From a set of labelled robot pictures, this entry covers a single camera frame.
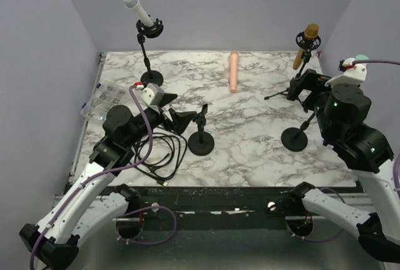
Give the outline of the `black round-base clip stand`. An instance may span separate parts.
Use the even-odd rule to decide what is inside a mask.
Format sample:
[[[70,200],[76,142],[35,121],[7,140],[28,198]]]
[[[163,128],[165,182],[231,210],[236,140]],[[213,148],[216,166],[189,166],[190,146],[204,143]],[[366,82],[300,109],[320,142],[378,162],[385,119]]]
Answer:
[[[214,149],[214,138],[204,130],[207,112],[208,104],[204,104],[201,112],[197,113],[192,120],[197,125],[197,131],[190,135],[188,148],[196,156],[206,156]]]

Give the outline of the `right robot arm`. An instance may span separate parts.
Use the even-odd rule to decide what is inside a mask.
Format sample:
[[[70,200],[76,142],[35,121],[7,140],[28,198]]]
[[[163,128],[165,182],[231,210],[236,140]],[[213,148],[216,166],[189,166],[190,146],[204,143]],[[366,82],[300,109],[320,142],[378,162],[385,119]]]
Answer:
[[[315,113],[324,145],[344,161],[368,194],[374,212],[362,211],[302,182],[288,192],[284,207],[293,214],[314,212],[351,233],[374,259],[399,262],[399,194],[394,153],[385,135],[364,123],[371,100],[359,83],[330,78],[312,69],[290,81],[287,99],[310,92],[303,108]]]

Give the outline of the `green microphone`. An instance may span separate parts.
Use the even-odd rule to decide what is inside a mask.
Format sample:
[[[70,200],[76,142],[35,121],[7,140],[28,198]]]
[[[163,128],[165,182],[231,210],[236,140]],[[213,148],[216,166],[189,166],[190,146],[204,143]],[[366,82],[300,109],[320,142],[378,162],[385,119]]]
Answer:
[[[369,58],[363,54],[359,54],[355,57],[357,60],[362,60],[363,63],[368,63]]]

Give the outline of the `black round-base clamp stand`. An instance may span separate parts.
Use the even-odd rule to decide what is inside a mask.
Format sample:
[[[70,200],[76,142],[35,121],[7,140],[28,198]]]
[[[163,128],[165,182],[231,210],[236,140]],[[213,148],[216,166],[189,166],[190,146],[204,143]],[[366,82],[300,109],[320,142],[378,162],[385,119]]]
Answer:
[[[282,145],[292,152],[303,151],[308,145],[308,137],[306,136],[305,130],[309,127],[315,116],[316,113],[313,112],[300,127],[289,127],[285,129],[281,134]]]

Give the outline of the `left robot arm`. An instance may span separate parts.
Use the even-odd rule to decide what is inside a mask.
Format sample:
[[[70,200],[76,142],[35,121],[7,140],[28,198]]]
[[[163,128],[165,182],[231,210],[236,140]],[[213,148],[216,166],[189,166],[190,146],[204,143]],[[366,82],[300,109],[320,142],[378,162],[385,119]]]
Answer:
[[[111,219],[131,217],[139,207],[139,195],[129,186],[118,186],[104,203],[95,203],[100,193],[125,169],[131,168],[132,147],[144,136],[153,142],[153,130],[163,125],[182,134],[196,112],[169,110],[166,117],[160,107],[140,108],[133,116],[125,105],[112,107],[102,127],[104,137],[94,146],[79,178],[56,206],[37,224],[25,224],[19,235],[30,251],[30,269],[40,260],[46,269],[67,269],[80,248]]]

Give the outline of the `pink microphone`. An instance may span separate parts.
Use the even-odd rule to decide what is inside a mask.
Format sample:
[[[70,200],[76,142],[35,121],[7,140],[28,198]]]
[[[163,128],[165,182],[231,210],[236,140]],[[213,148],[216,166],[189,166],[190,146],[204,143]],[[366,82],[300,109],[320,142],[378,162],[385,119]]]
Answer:
[[[239,61],[239,53],[237,51],[233,51],[230,55],[230,83],[229,90],[231,93],[235,93],[237,91],[237,80],[238,80],[238,61]]]

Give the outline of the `gold microphone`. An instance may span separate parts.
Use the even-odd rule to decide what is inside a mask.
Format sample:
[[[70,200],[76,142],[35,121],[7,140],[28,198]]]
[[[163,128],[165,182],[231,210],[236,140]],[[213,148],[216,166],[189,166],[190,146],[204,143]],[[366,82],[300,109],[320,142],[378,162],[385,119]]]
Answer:
[[[300,67],[306,56],[310,56],[311,52],[321,45],[319,25],[316,23],[309,24],[303,32],[296,36],[296,44],[299,46],[299,50],[292,65],[294,70]]]

